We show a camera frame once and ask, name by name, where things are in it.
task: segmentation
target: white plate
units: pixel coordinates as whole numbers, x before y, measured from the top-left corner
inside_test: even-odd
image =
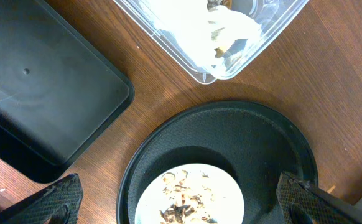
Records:
[[[207,175],[210,181],[215,183],[210,186],[215,198],[211,217],[218,224],[242,223],[244,202],[242,191],[236,181],[217,167],[206,164],[187,164],[164,172],[149,184],[138,201],[135,217],[136,224],[160,223],[159,211],[164,212],[172,205],[172,202],[168,201],[163,193],[165,184],[162,176],[168,172],[176,174],[183,170],[188,172],[188,178],[199,178]]]

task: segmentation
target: transparent plastic box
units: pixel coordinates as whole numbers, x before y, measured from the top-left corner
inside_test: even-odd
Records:
[[[151,20],[152,15],[146,13],[145,3],[147,1],[149,0],[114,0],[197,82],[211,84],[218,78],[235,77],[286,28],[309,0],[233,0],[232,10],[242,12],[254,19],[261,26],[262,34],[259,40],[255,40],[253,44],[249,43],[249,40],[237,40],[231,46],[223,55],[224,60],[228,60],[228,63],[226,64],[226,72],[221,77],[214,77],[196,66],[178,46],[171,33],[163,29],[155,29]]]

